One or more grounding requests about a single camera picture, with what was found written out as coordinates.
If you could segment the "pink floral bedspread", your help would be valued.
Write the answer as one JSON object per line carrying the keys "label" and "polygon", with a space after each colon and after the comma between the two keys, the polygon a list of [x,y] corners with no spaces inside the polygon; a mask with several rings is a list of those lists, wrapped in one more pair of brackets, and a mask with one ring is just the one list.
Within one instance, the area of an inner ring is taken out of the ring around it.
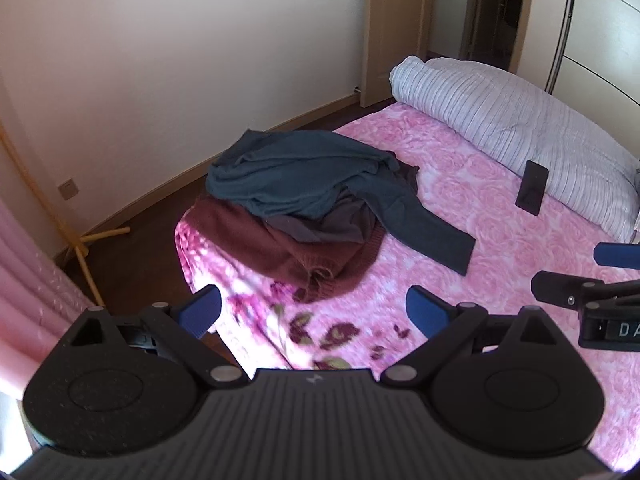
{"label": "pink floral bedspread", "polygon": [[450,304],[472,301],[497,314],[534,302],[539,271],[631,281],[633,270],[594,262],[604,232],[553,198],[538,216],[515,206],[520,178],[442,122],[394,104],[350,122],[343,136],[391,151],[418,168],[423,205],[475,238],[469,271],[454,273],[386,236],[378,258],[349,294],[299,304],[291,286],[250,270],[218,248],[187,212],[175,229],[186,284],[217,286],[221,315],[214,329],[248,374],[260,368],[381,373],[423,342],[405,298],[419,285]]}

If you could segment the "dark grey garment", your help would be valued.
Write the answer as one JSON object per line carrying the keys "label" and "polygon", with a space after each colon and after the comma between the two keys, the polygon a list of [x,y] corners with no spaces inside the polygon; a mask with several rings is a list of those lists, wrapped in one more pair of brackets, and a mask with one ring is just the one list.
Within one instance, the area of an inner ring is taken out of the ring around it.
{"label": "dark grey garment", "polygon": [[330,157],[286,162],[258,179],[259,215],[299,242],[365,242],[380,222],[402,244],[421,247],[426,210],[419,168],[394,158]]}

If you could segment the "wall socket plate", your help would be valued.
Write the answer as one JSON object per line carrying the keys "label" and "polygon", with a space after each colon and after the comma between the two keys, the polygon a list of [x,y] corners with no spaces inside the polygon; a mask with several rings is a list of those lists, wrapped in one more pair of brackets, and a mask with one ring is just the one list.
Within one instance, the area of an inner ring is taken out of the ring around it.
{"label": "wall socket plate", "polygon": [[58,192],[63,200],[71,200],[79,193],[79,188],[73,179],[67,179],[58,186]]}

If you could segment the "wooden coat stand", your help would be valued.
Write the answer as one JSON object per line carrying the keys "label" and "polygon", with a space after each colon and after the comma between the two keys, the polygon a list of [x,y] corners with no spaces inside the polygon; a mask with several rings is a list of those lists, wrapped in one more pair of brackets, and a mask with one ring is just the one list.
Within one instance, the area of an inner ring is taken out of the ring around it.
{"label": "wooden coat stand", "polygon": [[124,226],[123,228],[101,231],[88,235],[78,234],[55,210],[54,205],[47,198],[46,193],[43,192],[37,180],[30,173],[27,165],[21,158],[20,153],[17,151],[17,148],[11,141],[4,126],[1,126],[0,138],[2,148],[4,148],[4,150],[6,151],[6,154],[9,156],[10,161],[13,162],[13,165],[17,173],[20,175],[22,181],[24,182],[24,185],[26,185],[26,188],[29,189],[29,192],[32,193],[34,199],[39,203],[40,207],[46,213],[55,229],[58,231],[58,234],[60,234],[62,236],[62,239],[66,241],[67,252],[76,256],[76,259],[81,268],[81,272],[82,274],[84,274],[85,280],[91,290],[92,296],[94,300],[96,300],[96,304],[100,308],[104,308],[105,302],[99,292],[98,286],[96,286],[96,282],[93,279],[91,271],[88,267],[88,263],[86,261],[89,255],[88,244],[92,244],[94,242],[97,242],[98,240],[105,240],[106,238],[128,234],[130,232],[130,227]]}

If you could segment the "white wardrobe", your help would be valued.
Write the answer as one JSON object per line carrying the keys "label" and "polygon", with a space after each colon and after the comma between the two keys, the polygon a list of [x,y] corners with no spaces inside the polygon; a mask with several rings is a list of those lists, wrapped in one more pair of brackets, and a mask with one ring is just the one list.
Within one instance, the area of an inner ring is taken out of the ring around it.
{"label": "white wardrobe", "polygon": [[639,154],[639,0],[573,0],[552,96]]}

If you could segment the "maroon knit sweater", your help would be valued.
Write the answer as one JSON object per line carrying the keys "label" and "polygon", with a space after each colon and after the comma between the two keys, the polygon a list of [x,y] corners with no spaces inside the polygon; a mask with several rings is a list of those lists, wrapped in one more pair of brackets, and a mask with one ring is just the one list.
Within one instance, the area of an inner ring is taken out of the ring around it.
{"label": "maroon knit sweater", "polygon": [[198,198],[184,220],[250,270],[295,286],[294,299],[302,304],[354,290],[378,258],[385,236],[375,222],[363,243],[302,243],[242,206],[212,196]]}

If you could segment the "wooden door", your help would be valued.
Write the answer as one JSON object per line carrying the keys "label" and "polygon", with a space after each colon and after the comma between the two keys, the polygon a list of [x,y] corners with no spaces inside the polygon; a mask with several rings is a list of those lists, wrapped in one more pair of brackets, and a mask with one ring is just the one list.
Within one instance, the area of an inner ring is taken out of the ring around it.
{"label": "wooden door", "polygon": [[392,69],[410,55],[426,55],[433,2],[364,0],[361,106],[389,99]]}

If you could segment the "dark teal long-sleeve sweater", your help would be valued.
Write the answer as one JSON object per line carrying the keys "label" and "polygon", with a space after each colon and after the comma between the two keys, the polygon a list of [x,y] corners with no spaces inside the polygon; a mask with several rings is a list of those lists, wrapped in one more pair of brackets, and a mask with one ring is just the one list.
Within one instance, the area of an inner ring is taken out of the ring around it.
{"label": "dark teal long-sleeve sweater", "polygon": [[475,238],[422,205],[418,171],[392,152],[332,131],[247,130],[209,167],[206,191],[259,218],[310,220],[347,192],[398,242],[465,276]]}

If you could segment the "black smartphone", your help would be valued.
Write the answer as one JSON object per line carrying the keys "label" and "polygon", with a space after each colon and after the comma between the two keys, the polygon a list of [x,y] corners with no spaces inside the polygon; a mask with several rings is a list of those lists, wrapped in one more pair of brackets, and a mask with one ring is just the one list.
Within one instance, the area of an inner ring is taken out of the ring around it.
{"label": "black smartphone", "polygon": [[541,210],[549,170],[532,160],[528,160],[521,180],[515,206],[537,217]]}

